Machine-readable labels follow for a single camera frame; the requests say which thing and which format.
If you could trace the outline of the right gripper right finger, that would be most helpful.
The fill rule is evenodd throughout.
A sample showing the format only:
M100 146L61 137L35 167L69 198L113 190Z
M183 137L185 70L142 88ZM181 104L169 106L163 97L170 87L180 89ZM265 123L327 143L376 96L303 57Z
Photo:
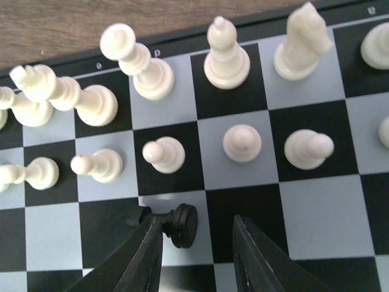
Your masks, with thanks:
M238 291L331 291L291 260L251 219L234 216L232 235Z

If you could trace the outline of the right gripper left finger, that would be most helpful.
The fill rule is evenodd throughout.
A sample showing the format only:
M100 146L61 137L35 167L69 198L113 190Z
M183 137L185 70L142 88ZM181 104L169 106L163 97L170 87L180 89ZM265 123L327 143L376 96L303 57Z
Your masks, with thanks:
M162 222L147 218L100 266L68 291L158 291L162 267Z

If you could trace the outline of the black piece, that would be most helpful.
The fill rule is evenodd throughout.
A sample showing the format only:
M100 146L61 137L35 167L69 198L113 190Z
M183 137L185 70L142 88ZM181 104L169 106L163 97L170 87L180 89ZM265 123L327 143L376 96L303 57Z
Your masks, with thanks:
M195 206L182 203L164 214L156 214L148 206L134 206L128 212L126 223L135 228L147 218L161 220L162 231L171 238L176 248L188 249L193 245L198 230L198 212Z

